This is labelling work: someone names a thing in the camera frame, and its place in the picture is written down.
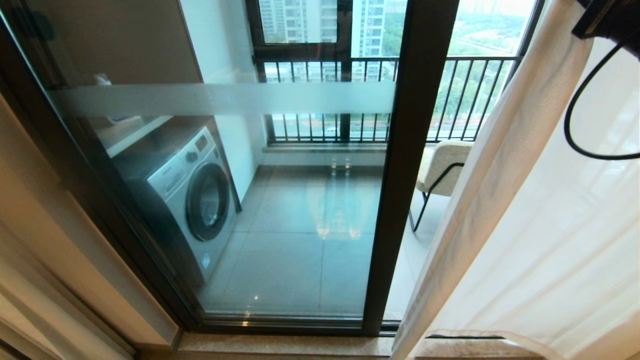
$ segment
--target washing machine knob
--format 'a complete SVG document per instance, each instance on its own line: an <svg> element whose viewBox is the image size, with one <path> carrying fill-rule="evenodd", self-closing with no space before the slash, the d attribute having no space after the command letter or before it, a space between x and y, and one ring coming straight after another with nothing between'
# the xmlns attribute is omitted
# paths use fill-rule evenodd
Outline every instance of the washing machine knob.
<svg viewBox="0 0 640 360"><path fill-rule="evenodd" d="M194 151L187 152L187 162L192 163L198 159L198 153Z"/></svg>

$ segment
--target washing machine control panel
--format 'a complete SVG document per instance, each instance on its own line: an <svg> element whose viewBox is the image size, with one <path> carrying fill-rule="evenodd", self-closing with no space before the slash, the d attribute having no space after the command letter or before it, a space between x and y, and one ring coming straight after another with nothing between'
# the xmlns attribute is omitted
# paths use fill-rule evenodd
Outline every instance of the washing machine control panel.
<svg viewBox="0 0 640 360"><path fill-rule="evenodd" d="M188 180L194 169L211 151L217 152L217 149L209 129L203 127L147 181L158 195L167 199Z"/></svg>

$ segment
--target white cushioned chair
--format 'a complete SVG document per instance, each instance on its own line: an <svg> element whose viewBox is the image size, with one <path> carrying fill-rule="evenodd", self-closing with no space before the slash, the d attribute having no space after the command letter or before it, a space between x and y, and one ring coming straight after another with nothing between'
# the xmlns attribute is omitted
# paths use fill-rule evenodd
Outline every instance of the white cushioned chair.
<svg viewBox="0 0 640 360"><path fill-rule="evenodd" d="M409 221L413 231L420 225L424 208L432 193L451 196L473 144L473 142L444 140L434 149L424 149L418 179L415 182L415 188L422 192L424 204L415 225L409 211Z"/></svg>

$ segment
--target metal railing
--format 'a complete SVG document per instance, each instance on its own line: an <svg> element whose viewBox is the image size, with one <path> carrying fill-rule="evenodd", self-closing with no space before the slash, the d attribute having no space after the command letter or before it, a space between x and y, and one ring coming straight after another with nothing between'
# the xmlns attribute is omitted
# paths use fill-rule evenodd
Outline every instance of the metal railing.
<svg viewBox="0 0 640 360"><path fill-rule="evenodd" d="M448 57L431 116L427 143L475 141L521 56ZM267 83L336 82L344 79L339 61L264 63ZM395 81L398 58L353 58L350 81ZM390 114L271 114L269 143L385 143ZM341 131L349 129L348 134Z"/></svg>

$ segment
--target black metal door frame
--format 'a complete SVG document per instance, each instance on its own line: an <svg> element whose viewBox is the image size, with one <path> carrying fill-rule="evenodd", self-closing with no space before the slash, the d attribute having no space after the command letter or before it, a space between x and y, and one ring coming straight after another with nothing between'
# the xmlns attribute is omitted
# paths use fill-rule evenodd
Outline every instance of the black metal door frame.
<svg viewBox="0 0 640 360"><path fill-rule="evenodd" d="M351 1L339 1L339 9L349 18L350 4ZM31 64L22 56L18 40L4 21L0 29L3 54L0 56L0 91L61 177L63 186L74 195L118 254L182 329L245 334L377 336L383 324L406 214L429 128L429 122L424 119L430 119L435 106L457 8L457 0L408 1L362 319L249 320L239 316L226 319L204 316L194 296L172 274L175 269L169 268L163 255L149 245L153 243L150 224L141 216L132 197L127 196L130 190L93 130L81 122L63 122L59 118ZM335 44L333 46L333 50L327 46L319 53L333 57L334 61L350 62L350 59L338 56ZM294 53L307 52L313 47L303 47L302 51ZM283 50L280 46L270 45L264 51ZM345 80L349 77L350 74L342 74Z"/></svg>

